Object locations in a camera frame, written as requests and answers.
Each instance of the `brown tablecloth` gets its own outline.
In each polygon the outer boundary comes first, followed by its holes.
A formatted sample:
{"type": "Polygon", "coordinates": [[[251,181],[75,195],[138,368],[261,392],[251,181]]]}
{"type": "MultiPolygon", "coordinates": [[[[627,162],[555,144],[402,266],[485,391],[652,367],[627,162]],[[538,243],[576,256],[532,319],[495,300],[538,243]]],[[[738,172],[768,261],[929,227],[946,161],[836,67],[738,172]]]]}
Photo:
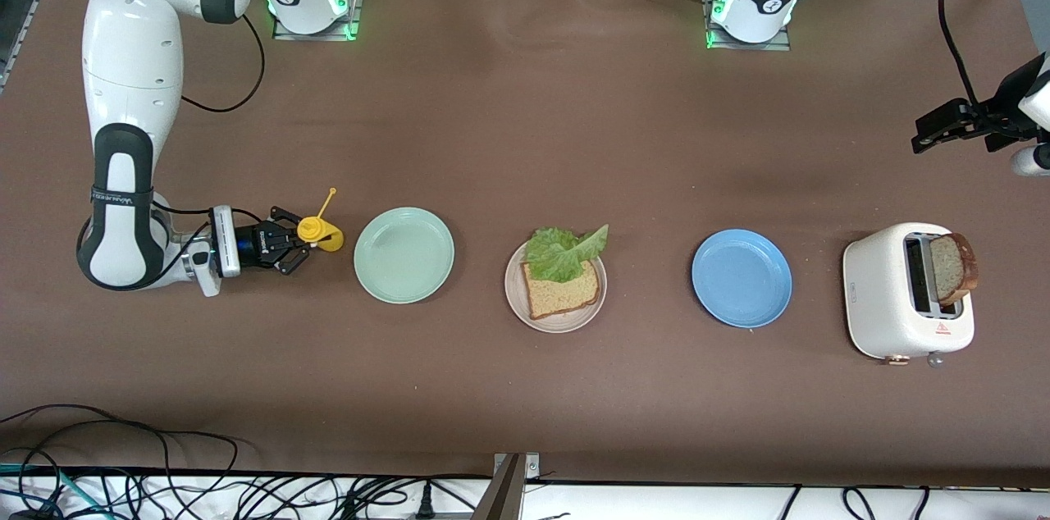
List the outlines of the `brown tablecloth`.
{"type": "MultiPolygon", "coordinates": [[[[495,452],[538,451],[559,478],[1047,482],[1050,183],[980,141],[911,154],[916,117],[962,93],[936,0],[805,0],[789,54],[706,49],[694,0],[364,0],[357,42],[267,41],[251,103],[180,111],[155,174],[173,206],[310,214],[335,186],[327,216],[350,241],[215,298],[106,292],[77,268],[85,5],[42,0],[0,97],[0,414],[77,401],[223,432],[255,444],[244,469],[485,473],[495,452]],[[417,305],[354,276],[360,229],[399,206],[456,238],[449,280],[417,305]],[[976,337],[941,370],[880,366],[846,334],[843,248],[906,221],[965,233],[981,264],[976,337]],[[600,316],[567,335],[516,319],[514,248],[605,223],[600,316]],[[764,329],[717,323],[689,284],[697,245],[731,227],[791,263],[791,306],[764,329]]],[[[1035,54],[1018,0],[948,6],[982,93],[1035,54]]],[[[268,22],[259,0],[251,16],[268,22]]],[[[183,30],[185,93],[239,99],[247,26],[183,30]]],[[[128,440],[71,435],[58,454],[161,463],[128,440]]]]}

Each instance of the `lettuce leaf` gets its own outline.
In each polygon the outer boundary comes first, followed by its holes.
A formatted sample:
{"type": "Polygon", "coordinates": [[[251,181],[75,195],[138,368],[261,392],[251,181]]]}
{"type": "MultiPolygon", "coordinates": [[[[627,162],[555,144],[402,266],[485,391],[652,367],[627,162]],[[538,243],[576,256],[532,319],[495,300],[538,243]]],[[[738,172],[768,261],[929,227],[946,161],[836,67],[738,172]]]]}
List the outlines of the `lettuce leaf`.
{"type": "Polygon", "coordinates": [[[573,280],[584,273],[584,262],[602,253],[608,236],[608,225],[582,237],[556,227],[537,229],[528,241],[525,262],[533,279],[554,283],[573,280]]]}

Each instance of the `light green plate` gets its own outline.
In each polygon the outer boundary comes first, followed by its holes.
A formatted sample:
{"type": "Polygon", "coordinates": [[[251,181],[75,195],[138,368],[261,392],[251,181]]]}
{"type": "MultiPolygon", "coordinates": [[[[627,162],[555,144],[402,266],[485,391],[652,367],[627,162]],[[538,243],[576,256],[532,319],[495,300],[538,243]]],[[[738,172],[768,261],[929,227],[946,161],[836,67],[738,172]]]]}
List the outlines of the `light green plate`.
{"type": "Polygon", "coordinates": [[[395,208],[372,220],[354,248],[354,270],[379,300],[404,305],[434,294],[453,271],[448,227],[421,208],[395,208]]]}

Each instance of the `toast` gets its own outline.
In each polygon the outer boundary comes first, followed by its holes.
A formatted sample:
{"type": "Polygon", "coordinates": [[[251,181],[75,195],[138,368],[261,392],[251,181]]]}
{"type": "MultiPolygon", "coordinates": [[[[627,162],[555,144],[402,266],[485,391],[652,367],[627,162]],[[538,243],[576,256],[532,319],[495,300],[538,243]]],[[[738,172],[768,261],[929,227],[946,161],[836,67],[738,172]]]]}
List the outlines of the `toast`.
{"type": "Polygon", "coordinates": [[[973,248],[959,233],[941,235],[929,243],[937,283],[937,301],[942,307],[962,299],[978,288],[978,263],[973,248]]]}
{"type": "Polygon", "coordinates": [[[568,313],[593,305],[602,291],[597,272],[590,262],[584,262],[584,273],[566,283],[533,280],[528,263],[522,264],[525,287],[528,289],[529,317],[532,320],[568,313]]]}

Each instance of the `toaster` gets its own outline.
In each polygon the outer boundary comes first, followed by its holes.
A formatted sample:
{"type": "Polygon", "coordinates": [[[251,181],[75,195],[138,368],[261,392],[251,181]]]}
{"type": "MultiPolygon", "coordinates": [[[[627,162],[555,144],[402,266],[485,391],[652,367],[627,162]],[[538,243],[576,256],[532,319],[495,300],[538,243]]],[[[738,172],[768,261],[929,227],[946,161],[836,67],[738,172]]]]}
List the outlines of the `toaster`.
{"type": "Polygon", "coordinates": [[[948,307],[937,300],[929,243],[950,233],[902,223],[849,244],[842,256],[849,337],[864,354],[889,363],[966,348],[973,339],[972,293],[948,307]]]}

